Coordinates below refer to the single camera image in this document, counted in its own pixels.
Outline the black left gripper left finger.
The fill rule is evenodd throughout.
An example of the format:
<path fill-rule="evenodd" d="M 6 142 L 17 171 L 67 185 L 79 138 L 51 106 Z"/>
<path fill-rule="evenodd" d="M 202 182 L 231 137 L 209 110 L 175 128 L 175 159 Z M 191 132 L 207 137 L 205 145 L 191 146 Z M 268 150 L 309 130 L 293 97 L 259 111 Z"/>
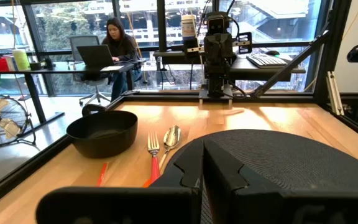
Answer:
<path fill-rule="evenodd" d="M 149 187 L 64 187 L 46 194 L 37 223 L 199 223 L 204 142 L 181 148 Z"/>

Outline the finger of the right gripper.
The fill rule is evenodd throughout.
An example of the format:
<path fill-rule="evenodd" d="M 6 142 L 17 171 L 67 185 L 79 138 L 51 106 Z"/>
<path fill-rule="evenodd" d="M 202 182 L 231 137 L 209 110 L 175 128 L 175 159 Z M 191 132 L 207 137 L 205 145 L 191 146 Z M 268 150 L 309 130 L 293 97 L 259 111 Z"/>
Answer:
<path fill-rule="evenodd" d="M 219 34 L 204 37 L 204 54 L 207 60 L 217 61 L 219 53 Z"/>
<path fill-rule="evenodd" d="M 233 56 L 232 35 L 229 33 L 219 34 L 218 42 L 219 42 L 218 59 L 224 60 L 224 59 L 231 58 Z"/>

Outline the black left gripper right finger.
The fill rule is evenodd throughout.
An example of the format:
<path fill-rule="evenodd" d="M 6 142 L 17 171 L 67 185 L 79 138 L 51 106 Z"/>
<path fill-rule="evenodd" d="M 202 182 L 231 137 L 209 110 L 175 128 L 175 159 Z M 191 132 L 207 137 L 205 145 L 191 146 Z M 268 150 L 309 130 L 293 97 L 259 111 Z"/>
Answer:
<path fill-rule="evenodd" d="M 285 190 L 205 140 L 204 179 L 218 223 L 358 223 L 358 192 Z"/>

